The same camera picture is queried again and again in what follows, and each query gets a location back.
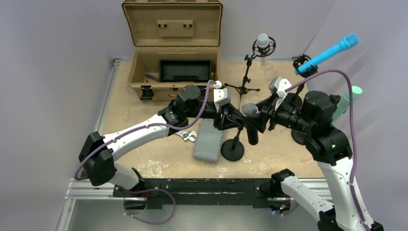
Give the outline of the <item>white microphone grey grille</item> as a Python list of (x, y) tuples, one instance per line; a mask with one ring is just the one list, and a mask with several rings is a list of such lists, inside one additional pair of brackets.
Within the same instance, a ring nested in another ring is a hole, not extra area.
[(258, 47), (260, 62), (262, 66), (266, 66), (268, 59), (267, 59), (267, 52), (269, 48), (269, 37), (267, 34), (262, 33), (257, 37), (256, 44)]

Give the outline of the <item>black round-base clip stand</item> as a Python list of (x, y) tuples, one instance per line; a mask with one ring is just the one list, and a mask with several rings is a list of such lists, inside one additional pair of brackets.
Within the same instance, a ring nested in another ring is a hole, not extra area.
[(240, 160), (244, 155), (244, 146), (240, 142), (240, 134), (243, 127), (238, 128), (236, 135), (232, 139), (228, 139), (221, 145), (222, 156), (231, 162)]

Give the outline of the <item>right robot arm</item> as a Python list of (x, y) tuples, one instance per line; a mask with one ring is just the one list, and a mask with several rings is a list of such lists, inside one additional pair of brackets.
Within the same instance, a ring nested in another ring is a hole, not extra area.
[(272, 174), (265, 192), (271, 197), (284, 194), (293, 198), (313, 216), (321, 231), (381, 231), (382, 224), (370, 216), (358, 188), (354, 144), (332, 124), (338, 100), (337, 95), (310, 91), (300, 108), (277, 95), (242, 107), (252, 145), (257, 144), (259, 132), (276, 125), (302, 134), (306, 149), (323, 172), (332, 202), (315, 194), (288, 169)]

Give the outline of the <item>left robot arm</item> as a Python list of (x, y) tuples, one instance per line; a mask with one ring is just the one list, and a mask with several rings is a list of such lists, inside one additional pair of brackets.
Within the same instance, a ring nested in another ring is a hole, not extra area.
[[(221, 82), (210, 80), (205, 92), (196, 85), (187, 85), (167, 107), (146, 121), (116, 133), (89, 134), (78, 157), (80, 166), (75, 179), (87, 179), (93, 186), (109, 182), (137, 197), (143, 192), (140, 173), (118, 164), (117, 160), (151, 141), (190, 128), (200, 118), (212, 119), (216, 129), (226, 130), (242, 128), (244, 116), (231, 104), (228, 90)], [(87, 174), (85, 178), (79, 177), (81, 170)]]

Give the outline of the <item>black microphone silver grille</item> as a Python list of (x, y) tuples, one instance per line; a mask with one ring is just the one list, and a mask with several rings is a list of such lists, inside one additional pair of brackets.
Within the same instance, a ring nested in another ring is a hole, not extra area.
[(251, 122), (252, 116), (255, 116), (258, 113), (258, 107), (255, 103), (246, 103), (242, 106), (242, 114), (249, 119), (245, 119), (245, 128), (247, 131), (248, 142), (250, 145), (258, 144), (258, 130)]

